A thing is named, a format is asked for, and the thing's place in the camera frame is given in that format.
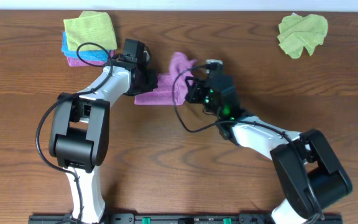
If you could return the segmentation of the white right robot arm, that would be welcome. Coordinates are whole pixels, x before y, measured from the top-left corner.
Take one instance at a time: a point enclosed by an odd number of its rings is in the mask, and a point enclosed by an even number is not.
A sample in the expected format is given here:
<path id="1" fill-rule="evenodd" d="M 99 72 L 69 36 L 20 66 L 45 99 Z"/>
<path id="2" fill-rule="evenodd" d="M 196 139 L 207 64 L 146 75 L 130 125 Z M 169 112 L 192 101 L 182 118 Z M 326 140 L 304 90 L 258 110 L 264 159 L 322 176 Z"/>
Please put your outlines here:
<path id="1" fill-rule="evenodd" d="M 240 106 L 232 80 L 187 77 L 186 100 L 202 104 L 217 117 L 220 135 L 233 144 L 251 148 L 270 159 L 285 194 L 278 220 L 294 215 L 303 223 L 324 220 L 323 210 L 352 192 L 352 182 L 324 134 L 301 133 L 263 122 Z"/>

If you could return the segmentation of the purple microfiber cloth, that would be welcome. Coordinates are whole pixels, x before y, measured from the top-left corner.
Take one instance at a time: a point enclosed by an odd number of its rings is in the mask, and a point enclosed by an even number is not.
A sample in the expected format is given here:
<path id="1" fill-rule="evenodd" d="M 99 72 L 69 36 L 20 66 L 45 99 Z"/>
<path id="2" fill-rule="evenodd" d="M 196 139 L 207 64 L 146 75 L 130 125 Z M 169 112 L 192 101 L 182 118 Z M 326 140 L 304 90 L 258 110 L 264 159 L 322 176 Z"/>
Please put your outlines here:
<path id="1" fill-rule="evenodd" d="M 192 77 L 191 72 L 186 72 L 176 82 L 175 79 L 180 72 L 191 68 L 197 60 L 189 60 L 182 52 L 175 52 L 171 56 L 168 73 L 158 74 L 158 88 L 152 92 L 137 95 L 134 100 L 135 105 L 182 105 L 188 88 L 185 83 L 186 77 Z"/>

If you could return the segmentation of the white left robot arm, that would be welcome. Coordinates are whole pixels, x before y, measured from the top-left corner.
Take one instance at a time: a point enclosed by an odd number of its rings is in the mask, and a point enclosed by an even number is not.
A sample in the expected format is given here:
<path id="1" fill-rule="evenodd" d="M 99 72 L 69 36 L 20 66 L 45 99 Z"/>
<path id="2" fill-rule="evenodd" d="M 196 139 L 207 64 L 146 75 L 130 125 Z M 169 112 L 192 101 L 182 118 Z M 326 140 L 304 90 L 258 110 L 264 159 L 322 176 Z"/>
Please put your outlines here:
<path id="1" fill-rule="evenodd" d="M 156 72 L 146 62 L 115 60 L 76 96 L 59 96 L 62 103 L 55 109 L 49 153 L 68 177 L 72 222 L 99 223 L 104 216 L 99 167 L 109 146 L 112 105 L 121 95 L 136 96 L 156 87 Z"/>

